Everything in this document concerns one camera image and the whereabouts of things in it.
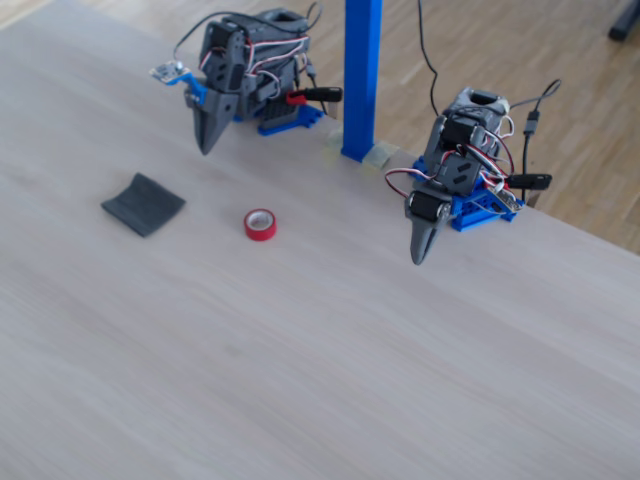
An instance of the blue vertical pole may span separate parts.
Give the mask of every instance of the blue vertical pole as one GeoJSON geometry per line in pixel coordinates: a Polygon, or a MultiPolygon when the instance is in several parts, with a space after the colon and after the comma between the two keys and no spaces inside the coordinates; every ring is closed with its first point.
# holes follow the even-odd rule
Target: blue vertical pole
{"type": "Polygon", "coordinates": [[[346,0],[342,154],[359,162],[373,147],[382,2],[346,0]]]}

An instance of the black fabric square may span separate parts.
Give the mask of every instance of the black fabric square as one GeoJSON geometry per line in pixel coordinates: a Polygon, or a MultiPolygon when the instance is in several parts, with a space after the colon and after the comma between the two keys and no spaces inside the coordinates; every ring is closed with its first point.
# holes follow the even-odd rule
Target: black fabric square
{"type": "Polygon", "coordinates": [[[102,203],[111,215],[142,237],[151,235],[180,211],[185,201],[162,185],[136,173],[120,195],[102,203]]]}

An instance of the blue 3d-printed base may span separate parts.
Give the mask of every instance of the blue 3d-printed base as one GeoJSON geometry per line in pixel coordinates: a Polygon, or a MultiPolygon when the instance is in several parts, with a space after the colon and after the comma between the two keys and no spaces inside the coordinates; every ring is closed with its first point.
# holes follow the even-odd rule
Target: blue 3d-printed base
{"type": "MultiPolygon", "coordinates": [[[[427,169],[424,164],[424,158],[420,157],[413,164],[413,168],[416,170],[420,170],[421,172],[427,173],[427,169]]],[[[418,181],[424,181],[422,177],[410,174],[418,181]]],[[[524,205],[522,200],[517,200],[520,205],[524,205]]],[[[470,228],[477,227],[479,225],[483,225],[485,223],[493,222],[498,218],[506,220],[507,222],[512,222],[518,213],[512,213],[507,210],[504,204],[496,197],[492,192],[487,190],[482,186],[482,180],[479,179],[476,182],[476,186],[468,197],[460,197],[457,195],[453,196],[453,200],[451,202],[451,216],[454,217],[451,222],[451,226],[455,228],[459,232],[464,232],[465,230],[469,230],[470,228]],[[501,212],[496,212],[496,207],[501,209],[501,212]]]]}

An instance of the white wooden tabletop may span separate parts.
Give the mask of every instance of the white wooden tabletop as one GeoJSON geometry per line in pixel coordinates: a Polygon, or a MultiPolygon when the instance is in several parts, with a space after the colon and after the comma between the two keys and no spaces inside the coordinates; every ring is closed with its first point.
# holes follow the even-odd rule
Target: white wooden tabletop
{"type": "Polygon", "coordinates": [[[638,257],[526,210],[415,267],[334,121],[201,156],[170,53],[67,2],[0,32],[2,480],[640,478],[638,257]],[[145,239],[100,208],[136,172],[187,200],[145,239]]]}

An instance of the tape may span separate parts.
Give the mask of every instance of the tape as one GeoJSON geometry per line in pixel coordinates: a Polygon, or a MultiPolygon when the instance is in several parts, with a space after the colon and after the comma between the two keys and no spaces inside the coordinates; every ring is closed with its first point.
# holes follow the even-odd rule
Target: tape
{"type": "Polygon", "coordinates": [[[247,237],[256,242],[269,240],[276,234],[276,216],[269,210],[258,208],[244,217],[244,230],[247,237]]]}

